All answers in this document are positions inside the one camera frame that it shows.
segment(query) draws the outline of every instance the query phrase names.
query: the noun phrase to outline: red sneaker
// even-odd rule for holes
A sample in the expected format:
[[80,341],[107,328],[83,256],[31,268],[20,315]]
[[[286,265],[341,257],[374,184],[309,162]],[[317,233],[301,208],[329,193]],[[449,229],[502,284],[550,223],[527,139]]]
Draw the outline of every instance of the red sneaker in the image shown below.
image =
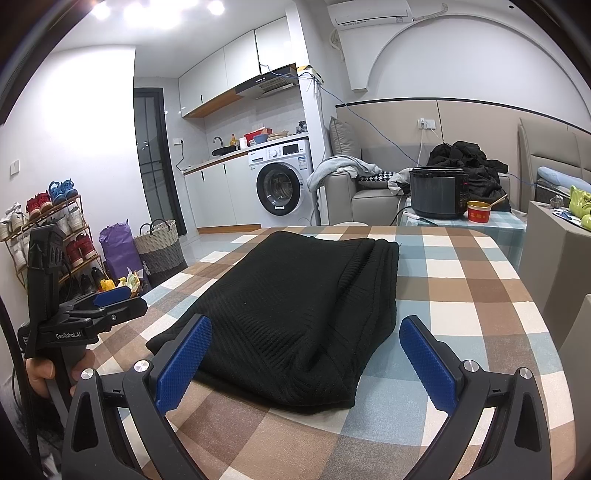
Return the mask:
[[80,249],[82,256],[89,260],[96,255],[95,246],[85,233],[81,233],[76,237],[76,246]]
[[34,220],[41,216],[41,208],[37,203],[37,197],[27,200],[27,213],[29,214],[29,220]]
[[35,199],[37,200],[37,204],[41,209],[41,213],[45,213],[51,207],[53,207],[53,204],[51,203],[51,199],[49,198],[49,194],[47,192],[39,193],[35,197]]
[[80,251],[78,250],[76,241],[70,242],[66,246],[66,253],[70,258],[70,263],[72,264],[72,268],[77,267],[78,265],[82,265],[84,263],[84,259],[80,255]]

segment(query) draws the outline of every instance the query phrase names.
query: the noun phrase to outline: red container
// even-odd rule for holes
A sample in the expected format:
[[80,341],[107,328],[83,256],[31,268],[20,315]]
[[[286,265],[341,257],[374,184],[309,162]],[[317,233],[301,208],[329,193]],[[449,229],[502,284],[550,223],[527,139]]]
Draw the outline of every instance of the red container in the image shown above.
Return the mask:
[[244,135],[246,137],[246,144],[250,145],[251,140],[253,140],[257,135],[262,135],[262,134],[271,135],[272,133],[273,133],[272,128],[261,128],[260,130],[257,130],[256,132],[251,132],[249,134],[246,134],[246,135]]
[[468,202],[468,220],[488,223],[491,219],[491,206],[484,202]]

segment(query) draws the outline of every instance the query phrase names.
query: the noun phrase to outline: blue sneaker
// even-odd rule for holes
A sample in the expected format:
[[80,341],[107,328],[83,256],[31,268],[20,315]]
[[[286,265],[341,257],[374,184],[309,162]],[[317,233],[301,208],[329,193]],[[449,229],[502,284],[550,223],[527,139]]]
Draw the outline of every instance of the blue sneaker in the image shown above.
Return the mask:
[[68,200],[78,195],[78,190],[74,188],[74,182],[70,180],[64,180],[60,185],[62,193]]
[[59,205],[67,200],[66,195],[61,191],[61,184],[58,181],[52,181],[47,191],[49,192],[53,205]]

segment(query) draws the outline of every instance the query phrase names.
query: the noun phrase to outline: hand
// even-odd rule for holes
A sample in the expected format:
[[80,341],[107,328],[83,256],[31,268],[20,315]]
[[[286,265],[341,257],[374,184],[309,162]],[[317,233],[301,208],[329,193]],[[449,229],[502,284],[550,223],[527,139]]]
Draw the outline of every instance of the hand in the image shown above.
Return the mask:
[[[80,375],[87,368],[92,368],[95,364],[95,354],[92,350],[87,350],[82,360],[80,360],[72,369],[70,375],[72,380],[78,382]],[[27,358],[25,362],[29,384],[31,388],[43,398],[49,398],[49,390],[45,380],[53,380],[56,376],[56,367],[51,360],[47,358]],[[76,386],[70,389],[70,395],[74,394]]]

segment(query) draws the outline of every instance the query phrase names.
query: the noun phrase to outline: sink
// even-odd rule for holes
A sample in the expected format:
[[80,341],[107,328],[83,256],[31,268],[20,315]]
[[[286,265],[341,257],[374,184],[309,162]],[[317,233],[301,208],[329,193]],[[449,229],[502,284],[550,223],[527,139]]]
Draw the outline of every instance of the sink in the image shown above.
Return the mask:
[[230,147],[222,147],[214,150],[212,155],[214,157],[222,157],[224,155],[228,155],[229,153],[235,152],[236,150],[238,150],[238,147],[236,145],[231,145]]

